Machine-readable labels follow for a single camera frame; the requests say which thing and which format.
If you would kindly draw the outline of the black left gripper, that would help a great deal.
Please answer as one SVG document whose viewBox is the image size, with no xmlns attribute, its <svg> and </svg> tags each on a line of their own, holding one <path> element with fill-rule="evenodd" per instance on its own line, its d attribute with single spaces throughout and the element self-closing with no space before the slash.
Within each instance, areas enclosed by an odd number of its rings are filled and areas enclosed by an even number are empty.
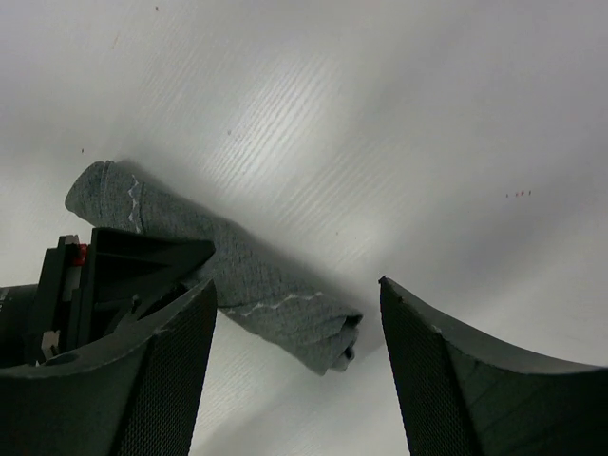
<svg viewBox="0 0 608 456">
<path fill-rule="evenodd" d="M 39 281 L 1 289 L 1 364 L 41 365 L 142 318 L 214 254 L 209 240 L 95 228 L 46 250 Z"/>
</svg>

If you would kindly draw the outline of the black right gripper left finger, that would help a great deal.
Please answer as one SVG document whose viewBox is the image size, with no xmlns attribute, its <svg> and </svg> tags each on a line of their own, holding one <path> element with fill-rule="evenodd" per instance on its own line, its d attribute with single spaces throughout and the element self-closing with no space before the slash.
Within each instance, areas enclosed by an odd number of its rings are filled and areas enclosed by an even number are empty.
<svg viewBox="0 0 608 456">
<path fill-rule="evenodd" d="M 2 454 L 188 454 L 216 318 L 208 281 L 43 365 L 3 369 Z"/>
</svg>

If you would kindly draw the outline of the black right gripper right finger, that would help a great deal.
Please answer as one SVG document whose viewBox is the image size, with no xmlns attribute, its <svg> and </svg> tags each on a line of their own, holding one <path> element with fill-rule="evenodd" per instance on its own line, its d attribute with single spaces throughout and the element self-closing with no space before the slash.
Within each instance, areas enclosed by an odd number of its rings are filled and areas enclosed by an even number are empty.
<svg viewBox="0 0 608 456">
<path fill-rule="evenodd" d="M 379 284 L 410 454 L 606 454 L 606 368 L 517 347 Z"/>
</svg>

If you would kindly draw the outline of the grey cloth napkin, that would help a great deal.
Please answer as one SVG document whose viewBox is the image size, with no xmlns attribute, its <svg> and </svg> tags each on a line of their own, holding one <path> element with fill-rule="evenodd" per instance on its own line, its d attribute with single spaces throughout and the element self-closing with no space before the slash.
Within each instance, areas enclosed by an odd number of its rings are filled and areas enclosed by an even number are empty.
<svg viewBox="0 0 608 456">
<path fill-rule="evenodd" d="M 363 318 L 358 310 L 277 266 L 229 221 L 162 190 L 125 163 L 92 163 L 69 188 L 65 207 L 95 227 L 212 241 L 214 254 L 183 279 L 184 287 L 213 281 L 223 314 L 319 375 L 345 371 L 353 360 Z"/>
</svg>

